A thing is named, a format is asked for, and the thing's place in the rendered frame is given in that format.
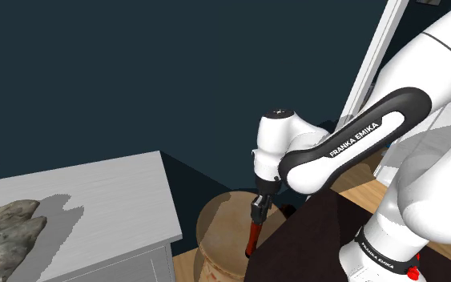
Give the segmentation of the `grey rough stone figure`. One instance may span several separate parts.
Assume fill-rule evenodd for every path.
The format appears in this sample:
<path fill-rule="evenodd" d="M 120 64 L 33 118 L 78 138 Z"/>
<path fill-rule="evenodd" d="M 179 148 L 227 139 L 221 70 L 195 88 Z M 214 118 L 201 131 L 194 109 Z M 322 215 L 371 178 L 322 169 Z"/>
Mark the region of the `grey rough stone figure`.
<path fill-rule="evenodd" d="M 46 226 L 45 216 L 33 217 L 39 205 L 37 200 L 21 199 L 0 207 L 0 282 L 7 282 Z"/>

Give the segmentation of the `white door frame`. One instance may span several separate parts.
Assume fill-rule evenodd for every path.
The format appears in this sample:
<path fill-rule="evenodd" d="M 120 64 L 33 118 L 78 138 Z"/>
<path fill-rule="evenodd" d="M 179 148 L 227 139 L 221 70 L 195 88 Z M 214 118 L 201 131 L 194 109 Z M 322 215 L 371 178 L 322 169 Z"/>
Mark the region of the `white door frame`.
<path fill-rule="evenodd" d="M 387 1 L 340 115 L 338 124 L 336 125 L 337 130 L 343 127 L 351 118 L 355 117 L 363 106 L 371 82 L 377 73 L 377 69 L 389 47 L 389 43 L 393 38 L 408 3 L 409 0 Z"/>

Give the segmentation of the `dark robot stand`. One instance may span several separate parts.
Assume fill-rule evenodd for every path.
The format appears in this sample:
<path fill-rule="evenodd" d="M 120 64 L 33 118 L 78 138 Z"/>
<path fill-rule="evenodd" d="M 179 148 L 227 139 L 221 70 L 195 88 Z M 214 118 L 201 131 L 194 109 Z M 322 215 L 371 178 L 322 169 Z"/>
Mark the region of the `dark robot stand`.
<path fill-rule="evenodd" d="M 252 254 L 244 282 L 451 282 L 451 221 L 432 207 L 401 211 L 397 191 L 371 214 L 331 189 L 312 195 Z"/>

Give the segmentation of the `grey chest of drawers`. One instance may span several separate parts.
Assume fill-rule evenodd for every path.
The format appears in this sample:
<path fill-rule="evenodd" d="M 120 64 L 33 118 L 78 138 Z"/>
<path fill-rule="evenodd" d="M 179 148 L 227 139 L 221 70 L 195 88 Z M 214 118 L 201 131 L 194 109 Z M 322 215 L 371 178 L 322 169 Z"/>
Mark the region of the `grey chest of drawers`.
<path fill-rule="evenodd" d="M 47 224 L 8 282 L 176 282 L 182 231 L 157 151 L 0 179 Z"/>

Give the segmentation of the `round tan stool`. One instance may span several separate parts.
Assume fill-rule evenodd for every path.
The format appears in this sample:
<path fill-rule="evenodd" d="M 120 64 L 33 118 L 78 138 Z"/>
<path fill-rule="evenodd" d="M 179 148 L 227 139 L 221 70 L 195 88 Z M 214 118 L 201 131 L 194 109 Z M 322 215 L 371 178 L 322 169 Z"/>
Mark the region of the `round tan stool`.
<path fill-rule="evenodd" d="M 228 191 L 211 199 L 196 223 L 199 282 L 244 282 L 249 259 L 245 256 L 251 229 L 249 191 Z"/>

